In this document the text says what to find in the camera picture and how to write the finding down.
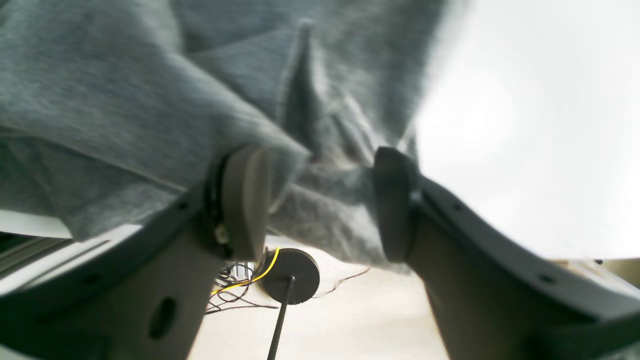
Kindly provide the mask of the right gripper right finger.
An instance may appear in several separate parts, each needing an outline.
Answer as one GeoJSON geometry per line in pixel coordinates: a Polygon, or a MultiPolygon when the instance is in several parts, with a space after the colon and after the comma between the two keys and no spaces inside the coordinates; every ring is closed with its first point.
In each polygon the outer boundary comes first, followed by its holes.
{"type": "Polygon", "coordinates": [[[422,280],[448,358],[639,358],[638,297],[519,246],[395,148],[372,178],[386,259],[422,280]]]}

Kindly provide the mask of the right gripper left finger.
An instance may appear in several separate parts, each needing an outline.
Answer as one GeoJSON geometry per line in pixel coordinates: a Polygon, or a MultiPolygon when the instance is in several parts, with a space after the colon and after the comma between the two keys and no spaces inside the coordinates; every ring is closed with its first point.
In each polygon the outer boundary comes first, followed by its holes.
{"type": "Polygon", "coordinates": [[[263,256],[265,146],[215,159],[143,228],[50,280],[1,297],[1,344],[40,360],[185,360],[215,278],[263,256]]]}

